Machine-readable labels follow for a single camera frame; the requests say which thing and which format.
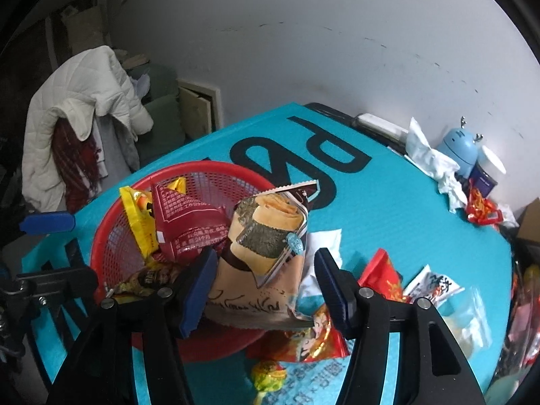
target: basket rim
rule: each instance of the basket rim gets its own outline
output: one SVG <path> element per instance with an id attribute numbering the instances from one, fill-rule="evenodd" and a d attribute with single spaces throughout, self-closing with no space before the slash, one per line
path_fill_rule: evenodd
<path id="1" fill-rule="evenodd" d="M 236 177 L 257 187 L 261 192 L 275 187 L 266 178 L 250 169 L 233 163 L 212 160 L 188 161 L 167 166 L 148 174 L 135 182 L 131 187 L 135 189 L 149 189 L 155 182 L 194 172 L 218 173 Z M 118 214 L 122 211 L 122 208 L 122 201 L 120 197 L 118 197 L 103 216 L 103 219 L 96 229 L 96 234 L 94 235 L 92 242 L 90 268 L 92 268 L 98 276 L 99 286 L 94 293 L 94 299 L 97 303 L 105 298 L 105 289 L 103 287 L 103 260 L 99 260 L 98 257 L 103 257 L 103 254 L 105 253 L 105 246 L 107 245 L 109 234 L 114 227 L 114 222 L 118 217 Z"/>

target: black letter on tablecloth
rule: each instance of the black letter on tablecloth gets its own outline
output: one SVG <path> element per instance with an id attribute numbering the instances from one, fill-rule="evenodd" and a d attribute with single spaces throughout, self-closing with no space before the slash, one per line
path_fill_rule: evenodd
<path id="1" fill-rule="evenodd" d="M 247 156 L 247 151 L 257 146 L 268 151 L 270 170 L 265 169 Z M 313 209 L 324 208 L 336 198 L 336 185 L 329 175 L 273 140 L 265 137 L 249 137 L 237 141 L 231 148 L 229 156 L 233 163 L 257 172 L 276 187 L 291 184 L 287 164 L 294 166 L 310 178 L 318 180 L 321 191 L 313 200 Z"/>
<path id="2" fill-rule="evenodd" d="M 312 135 L 309 139 L 307 139 L 306 148 L 312 156 L 321 160 L 325 165 L 333 169 L 344 173 L 356 173 L 364 169 L 371 160 L 369 155 L 364 154 L 364 152 L 358 148 L 355 148 L 352 144 L 341 140 L 339 137 L 325 131 L 320 126 L 317 126 L 310 121 L 295 116 L 289 117 L 288 119 L 315 133 L 315 135 Z M 339 147 L 339 149 L 347 152 L 353 157 L 352 161 L 344 163 L 328 155 L 321 149 L 321 145 L 325 141 L 328 141 Z"/>

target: white lid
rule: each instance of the white lid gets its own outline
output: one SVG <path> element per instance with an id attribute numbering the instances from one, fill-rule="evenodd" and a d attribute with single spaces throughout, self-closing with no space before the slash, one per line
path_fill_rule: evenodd
<path id="1" fill-rule="evenodd" d="M 485 173 L 499 182 L 506 175 L 506 169 L 503 162 L 487 146 L 482 146 L 478 154 L 478 164 Z"/>

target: white quilted jacket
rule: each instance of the white quilted jacket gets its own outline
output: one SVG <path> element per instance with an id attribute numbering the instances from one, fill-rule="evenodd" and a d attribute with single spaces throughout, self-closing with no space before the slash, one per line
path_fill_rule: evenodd
<path id="1" fill-rule="evenodd" d="M 64 182 L 51 151 L 56 121 L 67 118 L 83 141 L 92 130 L 94 112 L 98 116 L 110 114 L 123 124 L 130 140 L 127 143 L 137 141 L 137 135 L 153 126 L 128 75 L 107 46 L 68 59 L 30 101 L 24 136 L 23 195 L 40 212 L 55 211 L 64 195 Z"/>

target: red snack package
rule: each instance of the red snack package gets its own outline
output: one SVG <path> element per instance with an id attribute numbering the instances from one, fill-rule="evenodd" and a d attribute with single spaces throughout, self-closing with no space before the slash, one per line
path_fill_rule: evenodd
<path id="1" fill-rule="evenodd" d="M 313 315 L 314 326 L 297 331 L 271 330 L 246 348 L 246 357 L 283 362 L 314 362 L 349 356 L 347 343 L 334 328 L 323 304 Z"/>
<path id="2" fill-rule="evenodd" d="M 152 186 L 152 197 L 156 236 L 169 261 L 189 262 L 227 238 L 230 221 L 222 209 L 162 185 Z"/>
<path id="3" fill-rule="evenodd" d="M 388 257 L 388 253 L 379 248 L 358 279 L 360 286 L 367 286 L 387 300 L 405 301 L 403 288 L 398 273 Z"/>
<path id="4" fill-rule="evenodd" d="M 488 198 L 484 198 L 480 191 L 470 184 L 469 200 L 465 208 L 467 220 L 477 225 L 491 225 L 504 220 L 502 212 Z"/>

